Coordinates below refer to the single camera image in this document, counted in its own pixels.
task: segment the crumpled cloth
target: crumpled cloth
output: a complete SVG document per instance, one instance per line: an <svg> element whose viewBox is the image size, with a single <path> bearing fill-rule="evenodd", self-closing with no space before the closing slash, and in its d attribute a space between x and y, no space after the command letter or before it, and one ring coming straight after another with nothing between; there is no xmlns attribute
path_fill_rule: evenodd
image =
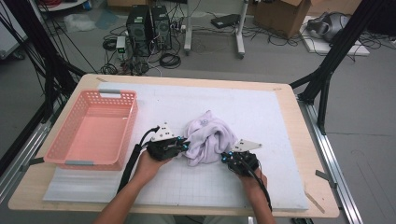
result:
<svg viewBox="0 0 396 224"><path fill-rule="evenodd" d="M190 145L183 155L188 158L189 166L219 161L221 152L229 151L237 141L228 125L215 118L210 110L189 124L185 136Z"/></svg>

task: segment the white foam board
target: white foam board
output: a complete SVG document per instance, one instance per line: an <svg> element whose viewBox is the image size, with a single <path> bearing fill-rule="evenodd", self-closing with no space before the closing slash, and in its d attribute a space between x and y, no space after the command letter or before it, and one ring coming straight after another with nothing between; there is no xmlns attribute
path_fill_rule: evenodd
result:
<svg viewBox="0 0 396 224"><path fill-rule="evenodd" d="M272 91L122 83L102 83L99 87L137 92L139 111L128 155L148 129L167 122L175 135L183 135L191 120L211 110L214 116L230 126L238 139L262 144L262 148L251 152L257 155L268 177L268 191L274 209L292 211L308 208L279 104ZM57 168L44 200L107 203L114 197L120 177L121 172ZM249 206L239 179L225 164L219 161L190 167L184 157L165 164L141 191L135 203Z"/></svg>
<svg viewBox="0 0 396 224"><path fill-rule="evenodd" d="M315 34L315 31L307 31L306 25L309 20L313 20L315 17L306 16L303 22L303 25L300 28L300 34L303 37L304 44L306 49L310 53L319 53L319 54L327 54L330 51L329 43L324 39L319 38L318 35ZM370 54L369 50L364 47L361 42L356 41L355 45L350 49L347 55L353 56L368 56Z"/></svg>

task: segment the table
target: table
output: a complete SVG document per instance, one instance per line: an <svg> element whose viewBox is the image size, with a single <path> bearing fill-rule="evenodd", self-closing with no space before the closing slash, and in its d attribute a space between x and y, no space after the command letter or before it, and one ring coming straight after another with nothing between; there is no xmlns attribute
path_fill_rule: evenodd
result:
<svg viewBox="0 0 396 224"><path fill-rule="evenodd" d="M311 139L304 118L297 104L291 87L287 84L256 83L240 81L221 81L187 78L165 77L122 77L109 75L86 75L78 86L63 112L52 127L46 141L37 153L37 157L45 155L50 143L60 129L62 121L76 100L78 92L82 89L95 88L101 82L120 82L153 85L178 85L191 87L232 88L256 91L274 91L278 99L282 116L285 120L293 153L304 183L304 191L309 203L309 209L303 212L274 212L276 217L338 217L339 210L332 195L327 180L315 175L316 170L323 172L318 154ZM38 211L93 211L99 212L104 203L50 203L43 202L42 198L52 179L55 165L40 163L33 165L26 172L18 185L8 206L15 210ZM221 207L181 207L159 205L135 205L131 208L133 213L154 213L173 215L219 215L219 216L253 216L253 211L246 208L221 208Z"/></svg>

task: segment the pink plastic basket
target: pink plastic basket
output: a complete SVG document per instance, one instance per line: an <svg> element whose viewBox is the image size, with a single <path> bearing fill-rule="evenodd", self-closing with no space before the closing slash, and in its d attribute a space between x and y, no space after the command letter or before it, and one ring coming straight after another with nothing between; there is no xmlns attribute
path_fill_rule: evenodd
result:
<svg viewBox="0 0 396 224"><path fill-rule="evenodd" d="M136 114L135 91L81 91L44 161L64 169L121 170Z"/></svg>

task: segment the desktop computer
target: desktop computer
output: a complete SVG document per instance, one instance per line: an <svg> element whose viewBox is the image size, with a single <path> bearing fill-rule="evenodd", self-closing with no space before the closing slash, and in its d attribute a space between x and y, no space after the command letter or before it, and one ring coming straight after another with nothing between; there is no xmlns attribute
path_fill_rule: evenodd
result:
<svg viewBox="0 0 396 224"><path fill-rule="evenodd" d="M151 8L152 23L154 26L154 37L157 49L171 49L172 39L170 20L165 6L154 6Z"/></svg>
<svg viewBox="0 0 396 224"><path fill-rule="evenodd" d="M149 44L154 38L149 6L132 6L126 22L126 28L131 41L133 55L148 57L151 53Z"/></svg>

